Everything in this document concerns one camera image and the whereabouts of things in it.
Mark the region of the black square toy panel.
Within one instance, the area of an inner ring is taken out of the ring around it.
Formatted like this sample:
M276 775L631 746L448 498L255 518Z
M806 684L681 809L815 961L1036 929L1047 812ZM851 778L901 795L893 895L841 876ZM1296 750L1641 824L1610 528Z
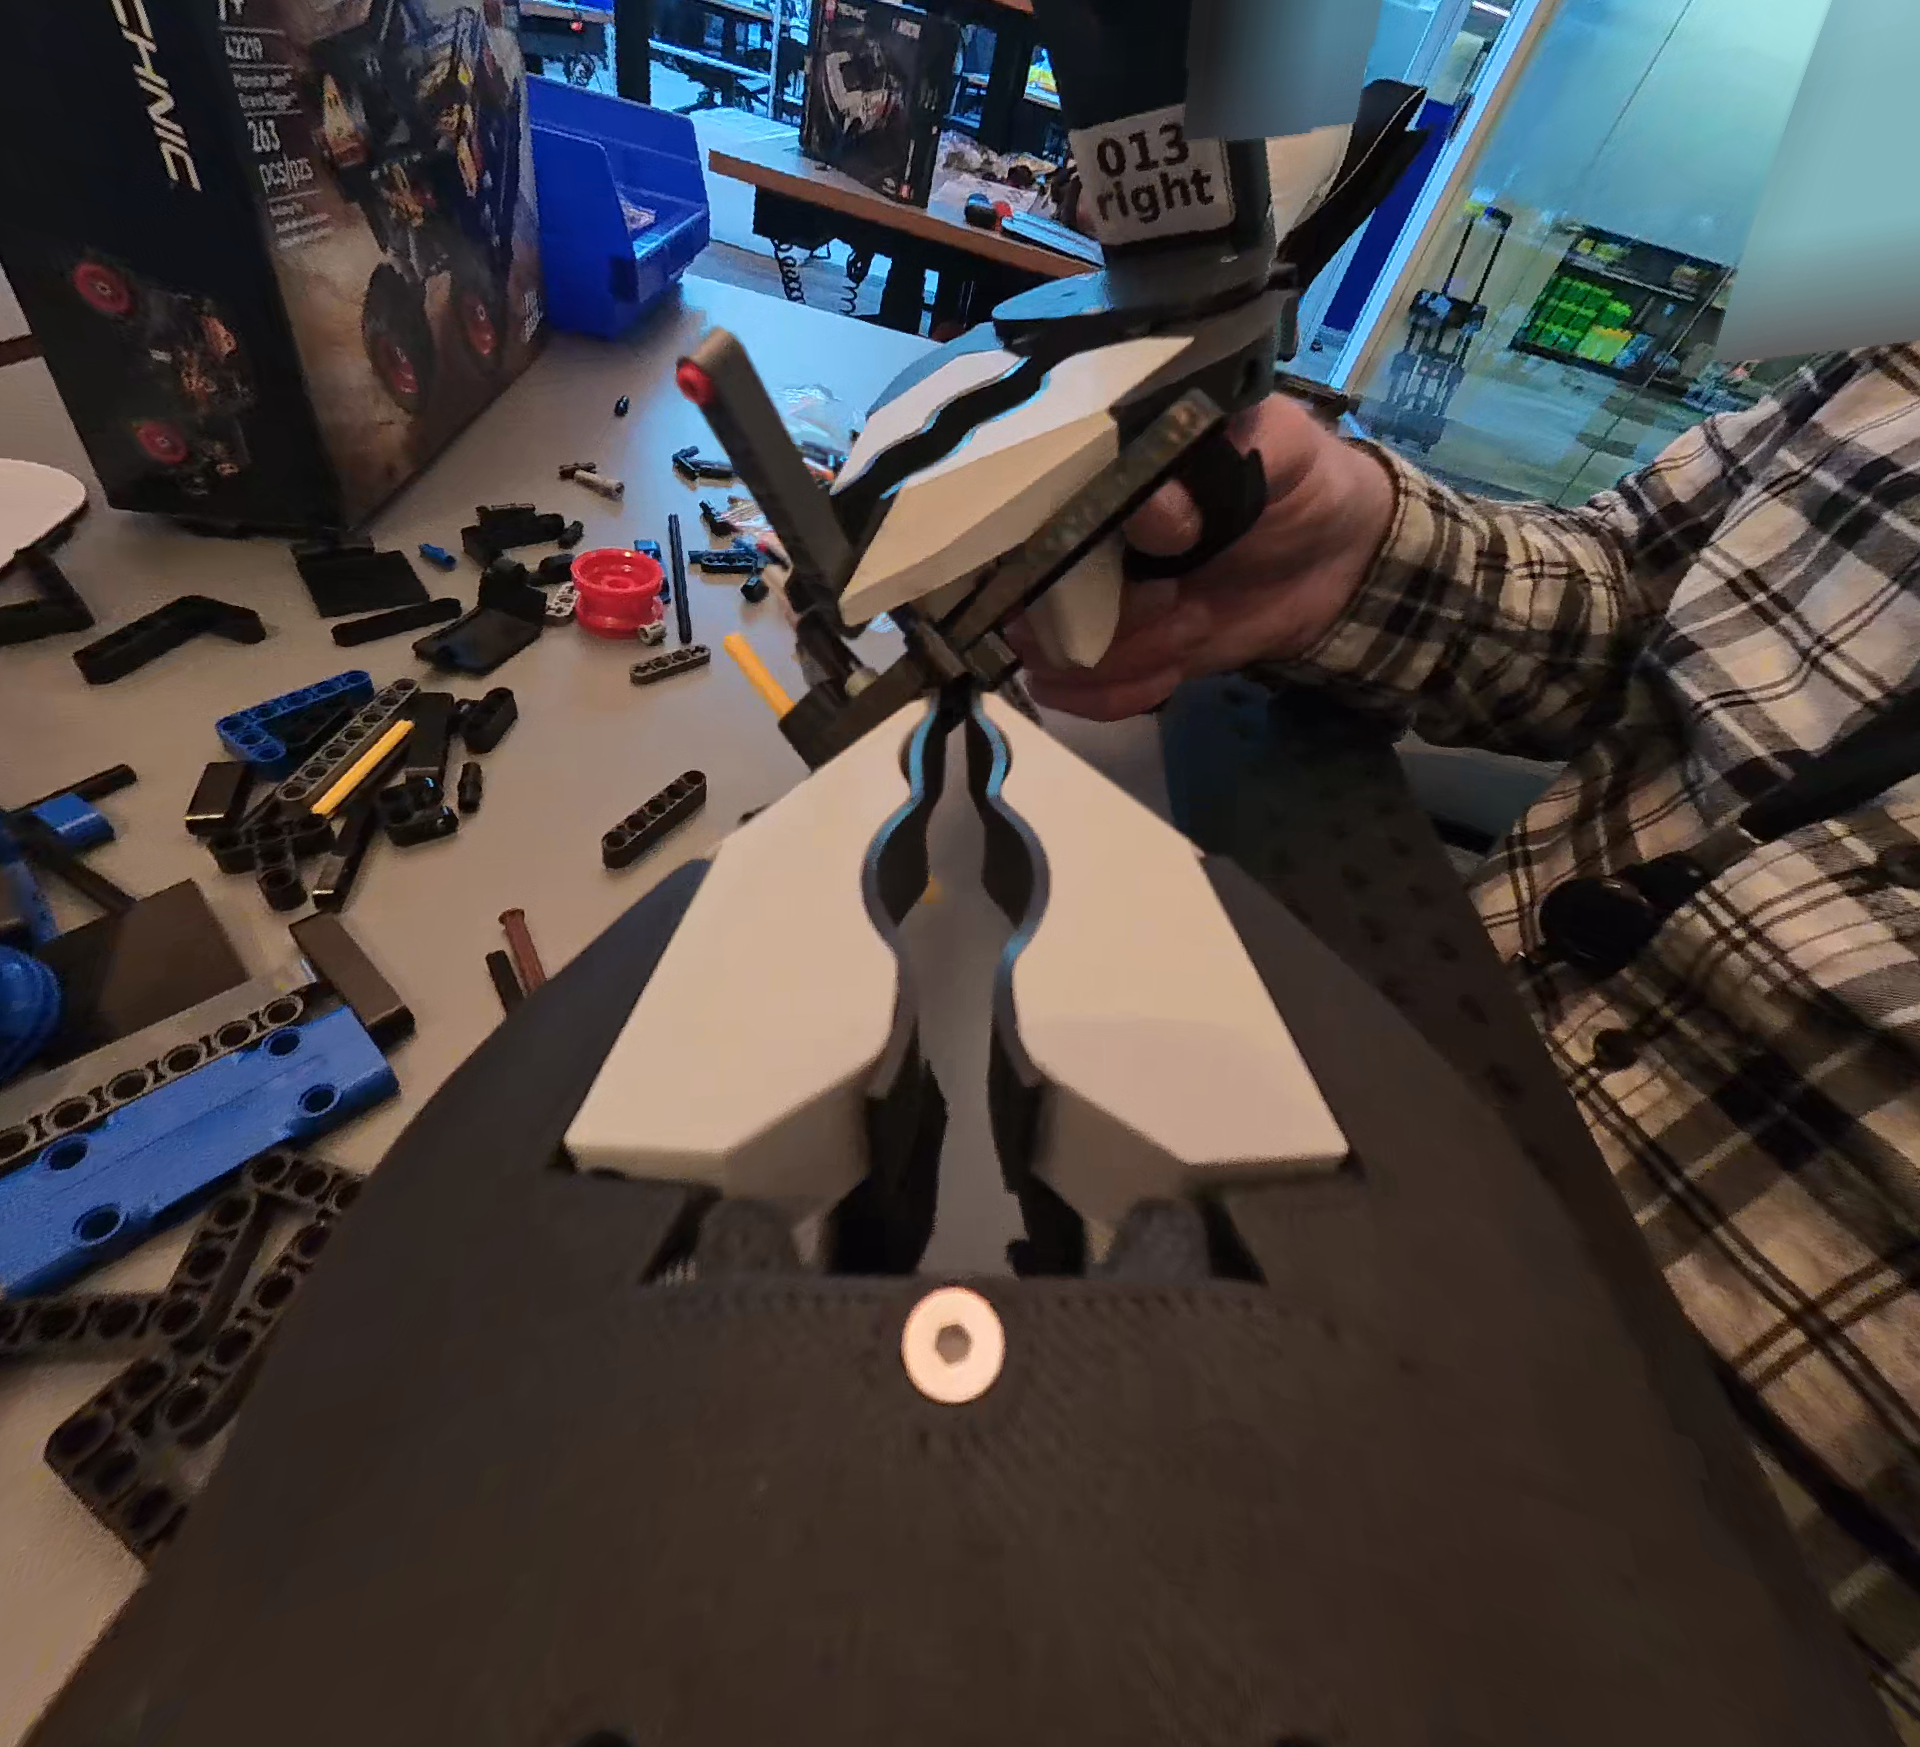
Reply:
M327 622L428 604L428 587L400 551L367 544L301 544L294 571Z

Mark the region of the black studded toy beam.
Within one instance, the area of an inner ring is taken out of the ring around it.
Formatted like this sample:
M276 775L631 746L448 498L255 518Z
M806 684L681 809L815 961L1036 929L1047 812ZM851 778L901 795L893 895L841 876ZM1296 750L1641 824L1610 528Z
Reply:
M393 1052L416 1035L409 1004L341 915L318 913L297 919L288 926L288 939L323 989L356 1013L382 1052Z

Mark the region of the black panel with tab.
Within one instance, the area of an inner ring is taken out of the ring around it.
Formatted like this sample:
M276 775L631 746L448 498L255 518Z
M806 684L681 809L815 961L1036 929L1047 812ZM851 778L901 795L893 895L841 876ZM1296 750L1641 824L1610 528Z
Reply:
M437 672L489 677L539 641L546 630L546 590L525 568L489 568L476 606L428 633L412 655Z

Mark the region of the shelf with green packets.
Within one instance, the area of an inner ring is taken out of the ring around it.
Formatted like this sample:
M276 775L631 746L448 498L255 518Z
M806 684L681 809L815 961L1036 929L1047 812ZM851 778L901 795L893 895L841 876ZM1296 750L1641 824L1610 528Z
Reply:
M1711 362L1736 271L1580 226L1506 349L1681 397Z

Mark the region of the grey studded toy beam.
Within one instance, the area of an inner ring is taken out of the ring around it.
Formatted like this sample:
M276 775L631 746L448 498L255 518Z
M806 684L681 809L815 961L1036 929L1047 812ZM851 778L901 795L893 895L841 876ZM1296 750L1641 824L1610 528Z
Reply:
M247 1052L269 1030L301 1025L315 993L312 986L247 981L11 1082L2 1088L2 1173L35 1160L60 1134L86 1131L157 1088Z

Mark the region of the grey thin toy beam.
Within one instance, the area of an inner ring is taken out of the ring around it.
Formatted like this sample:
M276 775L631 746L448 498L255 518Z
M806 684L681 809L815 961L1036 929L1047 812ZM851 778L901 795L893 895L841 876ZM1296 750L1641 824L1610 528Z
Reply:
M841 596L851 580L851 537L835 515L829 488L783 424L744 346L731 330L707 330L676 365L676 385L707 420L737 477L780 537L789 571L799 577L799 613L845 633Z

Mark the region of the person's plaid shirt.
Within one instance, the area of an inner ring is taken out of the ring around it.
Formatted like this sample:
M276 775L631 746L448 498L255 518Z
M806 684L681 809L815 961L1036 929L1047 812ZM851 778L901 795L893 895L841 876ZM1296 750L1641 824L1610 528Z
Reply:
M1721 817L1593 739L1470 893L1902 1744L1918 1741L1918 789L1724 869L1600 981L1539 900Z

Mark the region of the person's right hand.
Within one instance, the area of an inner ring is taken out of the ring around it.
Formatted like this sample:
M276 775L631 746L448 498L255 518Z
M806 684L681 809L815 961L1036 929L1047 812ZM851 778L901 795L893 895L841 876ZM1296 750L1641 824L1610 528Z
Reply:
M1033 619L1007 626L1039 704L1093 723L1151 714L1192 680L1300 662L1349 609L1394 522L1389 462L1283 394L1236 415L1229 443L1261 462L1259 522L1177 580L1128 584L1093 668L1047 655Z

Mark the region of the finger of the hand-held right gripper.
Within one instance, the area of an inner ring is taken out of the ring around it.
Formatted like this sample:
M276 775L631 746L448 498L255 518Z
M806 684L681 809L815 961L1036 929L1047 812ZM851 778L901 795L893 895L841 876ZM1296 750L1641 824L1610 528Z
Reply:
M1122 342L1056 365L949 346L942 366L881 405L835 493L962 486L992 493L1050 488L1083 457L1114 447L1112 405L1186 352L1186 342Z
M913 606L1021 545L1118 459L1118 434L1112 411L1030 405L910 475L836 596L841 622L862 626Z

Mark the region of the pile of black toy beams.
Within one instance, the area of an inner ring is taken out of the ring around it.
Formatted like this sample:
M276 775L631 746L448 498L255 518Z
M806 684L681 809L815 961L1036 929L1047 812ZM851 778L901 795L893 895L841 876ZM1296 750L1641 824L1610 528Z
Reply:
M373 703L288 778L255 781L221 750L185 809L185 830L210 863L247 877L282 915L302 908L341 913L374 846L422 848L457 838L483 805L484 758L517 726L512 687L471 698L425 691L412 680L373 687ZM406 749L336 817L318 820L310 802L323 782L396 719L416 723Z

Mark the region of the blue angled toy beam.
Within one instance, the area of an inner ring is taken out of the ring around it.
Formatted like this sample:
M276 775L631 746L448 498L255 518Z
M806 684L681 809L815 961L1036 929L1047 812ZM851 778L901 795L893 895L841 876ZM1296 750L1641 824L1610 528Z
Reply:
M227 760L247 766L255 781L282 781L367 708L373 694L367 671L336 672L234 711L213 723L213 733Z

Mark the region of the black dimpled mat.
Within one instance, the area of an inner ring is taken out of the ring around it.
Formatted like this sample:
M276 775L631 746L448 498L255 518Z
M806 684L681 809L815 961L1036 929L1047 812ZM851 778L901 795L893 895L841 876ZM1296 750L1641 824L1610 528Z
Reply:
M1246 680L1160 711L1171 820L1277 895L1490 1105L1620 1296L1645 1256L1568 1088L1418 805L1392 727Z

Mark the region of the red toy wheel hub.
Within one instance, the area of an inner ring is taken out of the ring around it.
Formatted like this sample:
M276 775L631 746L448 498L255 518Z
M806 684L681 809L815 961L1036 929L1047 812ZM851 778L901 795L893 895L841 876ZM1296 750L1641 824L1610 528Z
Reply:
M639 548L592 548L569 564L575 587L575 625L594 639L636 639L656 643L665 633L662 561Z

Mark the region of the cluttered work table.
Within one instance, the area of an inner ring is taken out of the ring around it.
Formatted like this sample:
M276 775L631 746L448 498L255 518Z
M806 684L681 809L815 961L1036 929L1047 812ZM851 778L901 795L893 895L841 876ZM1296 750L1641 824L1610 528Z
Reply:
M694 115L707 161L711 252L741 290L949 337L1027 290L1088 271L1059 241L974 226L952 203L910 209L815 166L795 128L747 109Z

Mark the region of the thin black toy axle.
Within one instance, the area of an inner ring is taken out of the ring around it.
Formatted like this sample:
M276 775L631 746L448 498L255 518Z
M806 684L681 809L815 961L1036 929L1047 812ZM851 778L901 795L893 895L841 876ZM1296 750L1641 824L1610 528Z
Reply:
M35 869L60 882L68 893L83 895L105 915L128 915L139 895L110 882L105 873L83 863L48 827L28 815L2 815L2 834L25 856Z

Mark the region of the toy truck set box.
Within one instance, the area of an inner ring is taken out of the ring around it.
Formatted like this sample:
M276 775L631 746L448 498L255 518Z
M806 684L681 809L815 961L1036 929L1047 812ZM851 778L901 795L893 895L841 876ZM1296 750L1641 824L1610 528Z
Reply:
M2 271L118 511L351 528L546 337L517 0L2 0Z

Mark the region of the yellow toy axle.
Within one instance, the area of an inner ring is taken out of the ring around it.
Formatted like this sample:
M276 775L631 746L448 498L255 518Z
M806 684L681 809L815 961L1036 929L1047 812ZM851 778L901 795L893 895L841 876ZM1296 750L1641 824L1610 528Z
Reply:
M333 775L323 789L315 795L310 802L310 812L318 820L336 817L351 795L357 795L370 781L374 781L393 760L406 749L406 743L416 733L412 719L396 719L393 726L382 727L370 743L363 743L347 766Z

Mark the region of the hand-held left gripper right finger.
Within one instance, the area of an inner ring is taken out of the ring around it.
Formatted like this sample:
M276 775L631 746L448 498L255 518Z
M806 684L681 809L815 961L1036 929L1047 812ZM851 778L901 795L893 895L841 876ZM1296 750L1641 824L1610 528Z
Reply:
M1352 1144L1207 859L1010 704L969 704L992 981L991 1130L1010 1264L1080 1276L1145 1205L1340 1169Z

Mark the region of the clear plastic parts bag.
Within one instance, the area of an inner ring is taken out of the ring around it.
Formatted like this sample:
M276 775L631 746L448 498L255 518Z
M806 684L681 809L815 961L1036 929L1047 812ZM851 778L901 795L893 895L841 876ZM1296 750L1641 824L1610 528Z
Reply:
M858 412L819 385L774 389L774 405L803 459L835 480L860 434Z

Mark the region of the black hand truck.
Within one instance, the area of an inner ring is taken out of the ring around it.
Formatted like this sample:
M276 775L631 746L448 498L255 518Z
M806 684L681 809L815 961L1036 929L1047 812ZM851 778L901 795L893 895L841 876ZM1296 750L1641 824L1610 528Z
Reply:
M1486 321L1483 294L1509 229L1506 209L1472 209L1444 277L1411 294L1404 349L1385 373L1378 437L1415 451L1427 451L1444 437L1453 398L1466 379L1470 349Z

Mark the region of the black connector cluster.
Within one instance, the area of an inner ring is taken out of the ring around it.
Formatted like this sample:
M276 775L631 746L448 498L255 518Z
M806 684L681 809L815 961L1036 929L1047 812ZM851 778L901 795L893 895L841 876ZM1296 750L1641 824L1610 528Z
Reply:
M530 503L476 506L474 521L463 525L463 554L478 568L512 557L519 548L569 554L582 541L582 522Z

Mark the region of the blue storage bin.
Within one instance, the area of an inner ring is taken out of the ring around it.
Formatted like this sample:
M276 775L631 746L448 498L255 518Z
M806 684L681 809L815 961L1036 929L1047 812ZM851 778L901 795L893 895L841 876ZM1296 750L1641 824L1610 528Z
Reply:
M711 245L711 203L688 115L565 82L525 85L546 316L620 342Z

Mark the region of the black toy car set box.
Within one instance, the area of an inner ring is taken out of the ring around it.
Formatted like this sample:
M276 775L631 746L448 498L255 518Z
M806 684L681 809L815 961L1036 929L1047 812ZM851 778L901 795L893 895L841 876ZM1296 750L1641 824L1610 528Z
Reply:
M962 27L887 0L812 0L799 154L927 209L962 59Z

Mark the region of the black angled toy frame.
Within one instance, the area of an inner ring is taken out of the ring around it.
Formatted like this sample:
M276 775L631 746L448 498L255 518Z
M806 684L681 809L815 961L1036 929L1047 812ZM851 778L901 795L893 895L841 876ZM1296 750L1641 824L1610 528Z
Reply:
M42 1445L60 1487L136 1562L174 1541L194 1459L236 1417L367 1176L291 1147L201 1208L165 1287L2 1302L2 1370L118 1364Z

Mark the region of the dark triangular toy panel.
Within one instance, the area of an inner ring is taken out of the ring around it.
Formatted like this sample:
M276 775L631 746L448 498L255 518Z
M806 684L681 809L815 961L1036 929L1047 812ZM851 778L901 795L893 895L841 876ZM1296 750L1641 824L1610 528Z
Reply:
M123 1039L247 976L198 882L60 934L42 961L60 981L60 1039Z

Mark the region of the black angled toy beam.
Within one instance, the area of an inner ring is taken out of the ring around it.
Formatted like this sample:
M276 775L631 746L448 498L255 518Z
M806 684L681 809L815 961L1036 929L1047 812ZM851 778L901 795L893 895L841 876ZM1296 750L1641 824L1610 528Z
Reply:
M25 548L9 568L24 571L35 596L2 606L6 651L94 626L92 609L63 576L51 551Z
M255 646L265 622L247 606L187 591L79 646L73 665L86 684L116 684L198 639Z

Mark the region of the white book stand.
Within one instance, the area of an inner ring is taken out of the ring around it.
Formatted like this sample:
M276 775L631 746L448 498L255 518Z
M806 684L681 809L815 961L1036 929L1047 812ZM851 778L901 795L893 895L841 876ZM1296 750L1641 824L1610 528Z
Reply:
M24 459L0 459L2 576L32 548L60 541L86 511L86 486L74 475Z

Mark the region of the blue flat toy panel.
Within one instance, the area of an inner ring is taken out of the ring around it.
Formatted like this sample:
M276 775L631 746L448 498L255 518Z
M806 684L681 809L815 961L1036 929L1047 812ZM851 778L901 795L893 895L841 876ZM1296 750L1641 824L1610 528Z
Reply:
M337 1009L57 1131L2 1176L2 1296L60 1290L201 1208L258 1155L302 1147L396 1092L396 1069Z

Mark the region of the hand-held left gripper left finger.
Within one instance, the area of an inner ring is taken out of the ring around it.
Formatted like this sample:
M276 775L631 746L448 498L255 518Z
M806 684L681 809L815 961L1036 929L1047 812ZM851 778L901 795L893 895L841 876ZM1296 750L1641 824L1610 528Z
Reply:
M578 1173L819 1221L835 1271L920 1264L948 1105L901 926L945 749L942 704L910 704L711 856L564 1134Z

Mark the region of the short black toy beam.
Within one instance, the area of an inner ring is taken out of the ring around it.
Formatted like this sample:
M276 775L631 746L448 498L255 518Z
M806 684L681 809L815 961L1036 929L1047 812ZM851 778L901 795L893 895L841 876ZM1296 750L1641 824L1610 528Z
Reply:
M704 805L707 775L676 775L665 789L604 831L597 844L604 869L617 873L636 866L643 856L688 827Z

